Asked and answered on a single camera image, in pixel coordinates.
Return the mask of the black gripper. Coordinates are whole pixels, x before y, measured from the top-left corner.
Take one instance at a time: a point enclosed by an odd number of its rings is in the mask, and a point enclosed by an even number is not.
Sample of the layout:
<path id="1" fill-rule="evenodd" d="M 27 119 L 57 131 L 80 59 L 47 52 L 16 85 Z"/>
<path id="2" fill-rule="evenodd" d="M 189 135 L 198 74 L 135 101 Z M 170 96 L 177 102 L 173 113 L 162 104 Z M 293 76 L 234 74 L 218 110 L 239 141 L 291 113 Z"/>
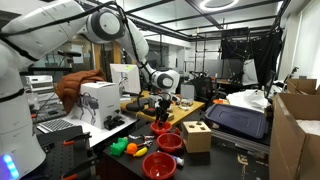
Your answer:
<path id="1" fill-rule="evenodd" d="M 166 122 L 169 116 L 167 109 L 170 107 L 171 102 L 169 100 L 160 100 L 158 107 L 156 108 L 156 122 Z"/>

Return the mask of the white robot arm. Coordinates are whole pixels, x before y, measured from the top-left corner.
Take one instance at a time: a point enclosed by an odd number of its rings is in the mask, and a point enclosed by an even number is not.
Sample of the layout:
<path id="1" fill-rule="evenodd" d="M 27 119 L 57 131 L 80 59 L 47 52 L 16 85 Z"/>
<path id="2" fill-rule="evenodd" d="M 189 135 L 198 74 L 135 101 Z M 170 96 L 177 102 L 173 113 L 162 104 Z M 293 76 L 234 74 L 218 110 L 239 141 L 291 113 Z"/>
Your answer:
<path id="1" fill-rule="evenodd" d="M 81 35 L 95 44 L 118 42 L 152 86 L 173 94 L 179 84 L 174 70 L 153 69 L 149 45 L 122 7 L 109 0 L 84 10 L 75 0 L 54 0 L 11 20 L 0 35 L 0 179 L 19 180 L 46 159 L 29 110 L 20 71 Z"/>

